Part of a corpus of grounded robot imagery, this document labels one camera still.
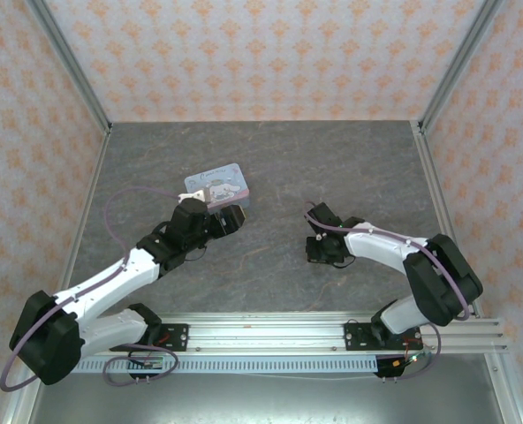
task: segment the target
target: black mounting plate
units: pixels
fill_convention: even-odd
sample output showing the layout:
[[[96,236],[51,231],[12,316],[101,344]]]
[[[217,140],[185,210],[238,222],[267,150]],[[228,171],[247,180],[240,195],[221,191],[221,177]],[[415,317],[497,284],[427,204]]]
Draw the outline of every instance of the black mounting plate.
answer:
[[[379,340],[371,333],[370,322],[344,324],[344,341],[347,351],[404,351],[407,348],[405,340],[410,340],[408,346],[410,351],[420,351],[422,342],[416,341],[421,340],[416,333],[421,333],[419,327],[408,329],[406,332],[392,337],[385,343],[385,346],[381,346]]]
[[[186,352],[189,341],[189,324],[162,324],[159,329],[159,338],[154,346],[169,349],[172,352]],[[113,352],[141,352],[146,348],[133,349],[123,346],[113,347]]]

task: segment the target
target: patterned wall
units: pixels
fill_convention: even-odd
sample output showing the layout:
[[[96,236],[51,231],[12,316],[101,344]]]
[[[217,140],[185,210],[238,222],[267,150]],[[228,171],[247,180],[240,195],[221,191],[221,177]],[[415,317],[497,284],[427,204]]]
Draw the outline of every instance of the patterned wall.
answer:
[[[502,6],[428,135],[459,242],[523,371],[523,0]]]
[[[482,0],[48,3],[117,122],[418,119]]]
[[[101,139],[26,2],[0,2],[0,372],[25,299],[56,289]]]

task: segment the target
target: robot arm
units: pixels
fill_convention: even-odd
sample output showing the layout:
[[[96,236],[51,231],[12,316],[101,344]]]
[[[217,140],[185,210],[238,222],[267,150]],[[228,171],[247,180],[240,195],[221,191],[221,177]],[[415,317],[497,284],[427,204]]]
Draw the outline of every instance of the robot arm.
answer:
[[[45,384],[63,379],[88,355],[123,344],[152,345],[160,337],[162,321],[144,305],[130,305],[119,314],[103,318],[99,315],[183,264],[189,252],[204,248],[211,239],[237,231],[244,220],[240,206],[228,206],[210,214],[204,201],[185,197],[169,222],[160,224],[130,251],[126,264],[118,261],[86,282],[53,296],[44,291],[32,295],[11,337],[11,349],[49,310],[71,298],[74,301],[52,315],[19,352],[19,357]],[[88,287],[120,269],[108,283],[87,292]]]
[[[447,236],[410,238],[380,230],[360,218],[343,222],[324,203],[314,206],[307,214],[318,223],[341,230],[324,230],[309,221],[316,232],[316,237],[307,238],[309,261],[334,265],[346,257],[365,257],[396,269],[408,278],[413,295],[390,303],[372,318],[372,333],[381,342],[427,322],[448,325],[464,310],[456,292],[418,246],[442,263],[468,304],[483,292],[477,275]]]

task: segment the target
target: gray marble floor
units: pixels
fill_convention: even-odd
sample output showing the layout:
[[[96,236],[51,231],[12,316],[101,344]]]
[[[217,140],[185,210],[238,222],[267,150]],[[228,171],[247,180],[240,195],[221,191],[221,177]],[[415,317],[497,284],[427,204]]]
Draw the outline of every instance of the gray marble floor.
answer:
[[[138,301],[157,313],[375,311],[410,293],[404,276],[371,261],[333,269],[305,256],[311,229],[304,200],[396,232],[438,232],[411,127],[384,121],[114,125],[72,284],[121,256],[102,221],[113,193],[128,186],[182,193],[185,177],[234,162],[250,189],[244,227],[115,310]],[[114,229],[133,245],[175,206],[156,194],[128,193],[111,209]]]

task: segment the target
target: floor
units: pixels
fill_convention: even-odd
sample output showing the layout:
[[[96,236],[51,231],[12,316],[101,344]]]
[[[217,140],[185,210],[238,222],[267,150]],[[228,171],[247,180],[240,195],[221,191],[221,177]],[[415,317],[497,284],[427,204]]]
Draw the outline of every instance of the floor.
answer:
[[[371,375],[170,375],[124,388],[100,375],[42,387],[31,424],[502,423],[483,355],[443,355],[420,378]],[[350,378],[325,381],[316,378]]]
[[[136,301],[157,313],[376,311],[410,293],[406,278],[359,259],[348,269],[307,263],[303,201],[326,201],[343,218],[392,231],[438,232],[408,122],[230,122],[113,126],[71,284],[121,256],[102,208],[128,186],[184,193],[184,178],[238,163],[250,189],[242,229],[213,241],[205,256],[142,288]],[[170,219],[175,202],[128,193],[111,209],[115,231],[134,245]]]

